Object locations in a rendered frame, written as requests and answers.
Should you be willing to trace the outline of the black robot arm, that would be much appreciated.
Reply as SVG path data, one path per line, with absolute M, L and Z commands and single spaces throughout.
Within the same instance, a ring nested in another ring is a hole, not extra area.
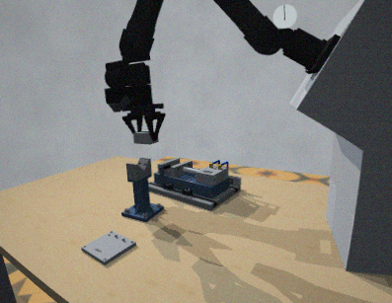
M 114 113 L 123 111 L 127 105 L 151 105 L 149 86 L 144 86 L 151 84 L 149 66 L 144 62 L 129 63 L 150 60 L 155 26 L 163 1 L 137 0 L 119 41 L 122 60 L 106 63 L 105 80 L 110 87 L 105 89 L 106 103 Z M 334 34 L 328 40 L 320 40 L 299 28 L 278 29 L 250 0 L 213 1 L 234 22 L 257 53 L 275 54 L 281 47 L 283 55 L 308 69 L 308 74 L 320 71 L 340 39 Z

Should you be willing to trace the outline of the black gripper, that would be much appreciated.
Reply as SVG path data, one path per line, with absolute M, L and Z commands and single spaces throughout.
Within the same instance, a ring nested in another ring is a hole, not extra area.
M 144 86 L 149 86 L 149 85 L 144 85 Z M 149 90 L 150 90 L 150 100 L 151 100 L 151 105 L 152 105 L 153 102 L 152 102 L 151 85 L 149 86 Z M 128 115 L 127 117 L 123 116 L 122 119 L 133 134 L 134 132 L 141 131 L 142 121 L 143 121 L 143 116 L 144 116 L 144 119 L 147 124 L 150 136 L 152 138 L 152 141 L 156 141 L 158 134 L 159 134 L 160 127 L 162 125 L 162 122 L 163 122 L 166 114 L 161 114 L 161 112 L 155 112 L 155 109 L 164 109 L 164 104 L 157 104 L 156 106 L 151 106 L 151 105 L 125 107 L 123 112 L 130 111 L 130 114 L 127 114 Z M 135 119 L 137 122 L 137 131 L 135 131 L 135 129 L 131 123 L 131 121 L 135 120 Z M 153 130 L 153 119 L 157 119 L 155 131 Z

